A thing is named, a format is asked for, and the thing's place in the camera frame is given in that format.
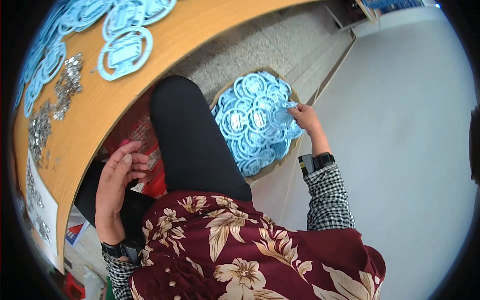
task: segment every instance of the black wristband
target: black wristband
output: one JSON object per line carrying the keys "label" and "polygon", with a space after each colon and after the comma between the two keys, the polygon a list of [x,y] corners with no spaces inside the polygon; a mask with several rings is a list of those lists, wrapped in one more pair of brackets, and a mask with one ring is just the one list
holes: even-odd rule
{"label": "black wristband", "polygon": [[321,170],[335,163],[335,158],[328,152],[322,153],[313,159],[315,171]]}

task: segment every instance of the cardboard box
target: cardboard box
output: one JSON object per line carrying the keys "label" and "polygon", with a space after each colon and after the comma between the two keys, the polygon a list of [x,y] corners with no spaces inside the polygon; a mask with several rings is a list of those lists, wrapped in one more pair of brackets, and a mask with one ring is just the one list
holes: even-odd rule
{"label": "cardboard box", "polygon": [[[278,74],[278,72],[274,71],[272,68],[270,67],[261,67],[261,68],[257,68],[257,69],[254,69],[254,70],[250,70],[244,74],[241,74],[239,76],[237,76],[236,78],[234,78],[232,81],[230,81],[229,83],[227,83],[220,91],[218,91],[218,93],[215,95],[214,99],[213,99],[213,102],[210,104],[210,109],[213,109],[213,107],[218,103],[218,99],[220,98],[220,95],[225,92],[228,88],[231,88],[233,86],[233,83],[235,82],[235,79],[237,79],[238,77],[241,77],[241,76],[245,76],[247,74],[250,74],[250,73],[255,73],[255,72],[258,72],[258,71],[267,71],[269,72],[270,74],[272,74],[273,76],[277,77],[277,78],[280,78],[282,79],[283,81],[287,82],[282,76],[280,76],[280,74]],[[295,90],[292,88],[292,95],[289,97],[289,99],[291,101],[295,101],[297,103],[300,103],[300,98],[297,94],[297,92],[295,92]],[[273,161],[273,163],[271,163],[270,165],[266,166],[265,168],[262,168],[260,170],[260,172],[258,172],[257,174],[253,175],[253,176],[249,176],[249,177],[245,177],[245,181],[249,184],[249,185],[253,185],[257,180],[259,180],[260,178],[262,178],[263,176],[267,175],[267,174],[270,174],[273,172],[273,170],[275,170],[276,168],[279,168],[281,167],[285,161],[287,160],[287,158],[290,156],[290,154],[292,153],[293,149],[295,149],[295,147],[300,143],[300,139],[301,139],[301,136],[295,140],[292,140],[292,142],[290,143],[290,149],[288,150],[288,153],[287,155],[285,155],[282,159],[276,159]]]}

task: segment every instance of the white paper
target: white paper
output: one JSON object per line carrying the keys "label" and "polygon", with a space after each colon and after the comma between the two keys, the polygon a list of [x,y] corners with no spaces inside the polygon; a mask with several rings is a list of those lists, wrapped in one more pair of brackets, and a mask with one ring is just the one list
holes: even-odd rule
{"label": "white paper", "polygon": [[33,226],[35,229],[38,231],[40,234],[40,225],[36,221],[37,216],[40,216],[43,220],[43,222],[47,225],[49,229],[48,233],[48,238],[50,239],[50,243],[46,243],[48,247],[52,250],[52,252],[55,254],[55,256],[58,256],[57,252],[57,211],[58,211],[58,204],[53,199],[52,195],[48,191],[47,187],[43,183],[42,178],[40,177],[40,174],[38,173],[36,169],[35,162],[33,161],[32,154],[30,153],[30,150],[28,150],[28,161],[27,164],[30,165],[31,171],[32,171],[32,176],[34,179],[34,183],[36,186],[37,191],[40,193],[42,197],[42,203],[44,206],[44,209],[36,205],[34,203],[33,199],[29,199],[28,193],[26,193],[26,198],[27,198],[27,211],[28,211],[28,217],[32,221]]}

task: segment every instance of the finger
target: finger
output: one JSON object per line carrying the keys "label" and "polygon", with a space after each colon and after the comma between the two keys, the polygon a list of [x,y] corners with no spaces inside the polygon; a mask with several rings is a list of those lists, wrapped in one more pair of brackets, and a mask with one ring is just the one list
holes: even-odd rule
{"label": "finger", "polygon": [[153,173],[150,171],[144,171],[145,177],[140,178],[138,182],[149,182],[153,178]]}
{"label": "finger", "polygon": [[130,142],[115,151],[112,156],[110,156],[110,159],[108,160],[107,164],[109,164],[111,167],[115,168],[115,165],[119,163],[122,158],[125,157],[127,153],[133,153],[140,149],[142,146],[142,142],[140,141],[133,141]]}
{"label": "finger", "polygon": [[296,108],[299,110],[299,111],[305,111],[306,109],[308,109],[310,106],[306,105],[306,104],[303,104],[303,103],[298,103]]}
{"label": "finger", "polygon": [[114,183],[122,184],[127,177],[130,168],[132,167],[132,155],[130,153],[125,154],[121,161],[117,164],[115,172],[113,172],[112,180]]}
{"label": "finger", "polygon": [[300,116],[300,114],[301,114],[301,113],[298,111],[298,109],[296,109],[296,108],[289,108],[289,109],[288,109],[288,112],[289,112],[290,115],[292,115],[293,118],[295,118],[296,120],[299,119],[299,116]]}
{"label": "finger", "polygon": [[134,180],[134,179],[142,179],[142,178],[145,178],[147,177],[147,174],[144,173],[144,172],[139,172],[139,171],[132,171],[129,173],[129,176],[131,176],[131,180]]}
{"label": "finger", "polygon": [[150,157],[148,155],[142,153],[132,153],[132,161],[134,163],[148,163],[150,161]]}
{"label": "finger", "polygon": [[132,170],[148,170],[150,166],[148,164],[135,163],[132,164]]}

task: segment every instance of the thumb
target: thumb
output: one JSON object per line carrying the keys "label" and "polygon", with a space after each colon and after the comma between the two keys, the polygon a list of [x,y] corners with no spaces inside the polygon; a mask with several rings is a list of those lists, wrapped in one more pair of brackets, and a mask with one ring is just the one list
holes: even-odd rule
{"label": "thumb", "polygon": [[131,166],[132,166],[132,155],[130,153],[127,153],[115,168],[113,177],[116,180],[123,182],[123,178],[125,178],[125,175],[127,175],[128,171],[130,171]]}
{"label": "thumb", "polygon": [[296,120],[299,119],[300,115],[301,115],[301,112],[296,109],[296,108],[289,108],[288,109],[288,112],[290,113],[290,115],[292,115]]}

